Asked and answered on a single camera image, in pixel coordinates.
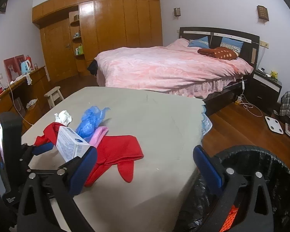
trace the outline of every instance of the bed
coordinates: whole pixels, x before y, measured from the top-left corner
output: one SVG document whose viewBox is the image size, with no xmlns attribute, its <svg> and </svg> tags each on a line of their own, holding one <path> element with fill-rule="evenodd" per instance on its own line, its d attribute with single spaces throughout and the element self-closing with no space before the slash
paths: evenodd
<svg viewBox="0 0 290 232">
<path fill-rule="evenodd" d="M 239 57 L 221 60 L 199 54 L 198 47 L 187 47 L 189 40 L 204 36 L 208 36 L 211 49 L 220 46 L 222 37 L 243 41 Z M 242 78 L 250 79 L 258 58 L 258 46 L 259 36 L 249 33 L 182 27 L 179 39 L 166 47 L 123 47 L 100 53 L 96 57 L 97 82 L 99 86 L 201 98 L 207 108 L 214 107 L 209 111 L 215 112 L 238 94 Z"/>
</svg>

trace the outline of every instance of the black trash bag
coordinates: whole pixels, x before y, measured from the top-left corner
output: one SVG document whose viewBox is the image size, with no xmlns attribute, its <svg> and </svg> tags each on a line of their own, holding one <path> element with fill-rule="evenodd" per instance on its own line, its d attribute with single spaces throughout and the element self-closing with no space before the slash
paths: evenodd
<svg viewBox="0 0 290 232">
<path fill-rule="evenodd" d="M 270 151 L 256 146 L 233 146 L 215 155 L 224 167 L 237 173 L 263 174 L 271 198 L 274 231 L 281 231 L 290 219 L 290 170 Z M 181 207 L 174 232 L 196 232 L 210 211 L 214 196 L 201 175 Z"/>
</svg>

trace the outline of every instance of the electric kettle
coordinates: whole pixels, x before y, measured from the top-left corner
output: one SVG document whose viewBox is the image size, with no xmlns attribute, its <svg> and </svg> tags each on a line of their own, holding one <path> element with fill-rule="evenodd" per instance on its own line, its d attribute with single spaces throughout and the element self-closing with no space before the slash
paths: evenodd
<svg viewBox="0 0 290 232">
<path fill-rule="evenodd" d="M 20 64 L 22 74 L 30 73 L 33 71 L 33 68 L 31 66 L 31 63 L 29 60 L 26 60 Z"/>
</svg>

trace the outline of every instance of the yellow toy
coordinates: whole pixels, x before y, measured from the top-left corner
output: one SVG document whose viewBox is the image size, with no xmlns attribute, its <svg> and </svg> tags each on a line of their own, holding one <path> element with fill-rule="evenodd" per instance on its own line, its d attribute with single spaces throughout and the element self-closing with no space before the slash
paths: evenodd
<svg viewBox="0 0 290 232">
<path fill-rule="evenodd" d="M 271 78 L 277 80 L 278 79 L 278 72 L 271 71 Z"/>
</svg>

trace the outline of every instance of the orange object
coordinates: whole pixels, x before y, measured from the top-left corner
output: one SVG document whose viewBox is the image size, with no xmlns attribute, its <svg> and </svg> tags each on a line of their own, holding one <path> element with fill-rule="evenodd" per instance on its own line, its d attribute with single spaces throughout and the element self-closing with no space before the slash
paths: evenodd
<svg viewBox="0 0 290 232">
<path fill-rule="evenodd" d="M 236 208 L 234 205 L 232 205 L 232 208 L 229 212 L 229 215 L 228 215 L 227 219 L 225 220 L 220 232 L 226 231 L 229 228 L 231 228 L 231 225 L 236 217 L 237 211 L 238 211 L 238 208 Z"/>
</svg>

